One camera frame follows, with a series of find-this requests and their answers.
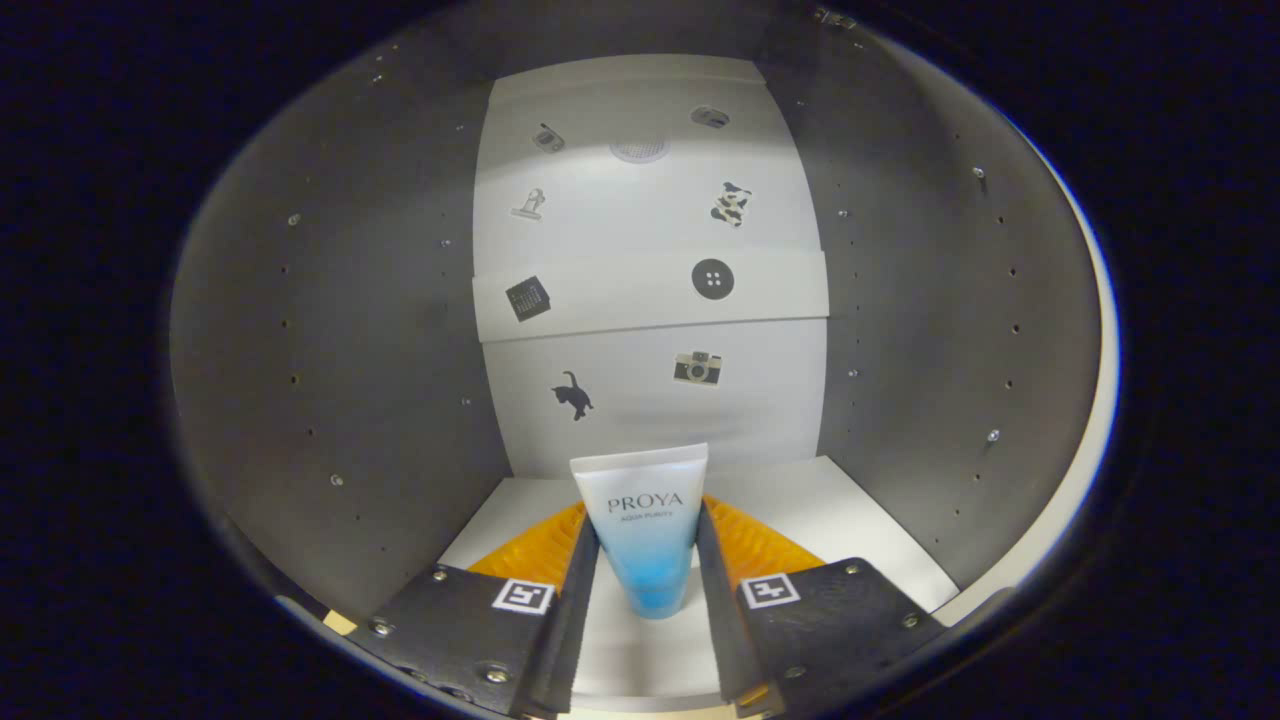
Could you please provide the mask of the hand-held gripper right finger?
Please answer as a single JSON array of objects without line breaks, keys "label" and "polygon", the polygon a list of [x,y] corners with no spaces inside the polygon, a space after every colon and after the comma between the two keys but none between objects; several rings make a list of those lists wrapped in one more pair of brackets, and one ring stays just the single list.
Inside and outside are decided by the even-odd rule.
[{"label": "hand-held gripper right finger", "polygon": [[869,560],[826,562],[710,496],[695,541],[719,694],[741,719],[864,712],[945,633]]}]

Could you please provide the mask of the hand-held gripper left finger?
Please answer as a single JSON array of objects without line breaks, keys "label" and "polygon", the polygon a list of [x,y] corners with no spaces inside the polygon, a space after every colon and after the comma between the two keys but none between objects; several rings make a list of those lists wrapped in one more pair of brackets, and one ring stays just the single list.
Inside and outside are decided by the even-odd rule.
[{"label": "hand-held gripper left finger", "polygon": [[481,711],[554,719],[571,708],[599,541],[573,503],[468,568],[438,564],[348,639]]}]

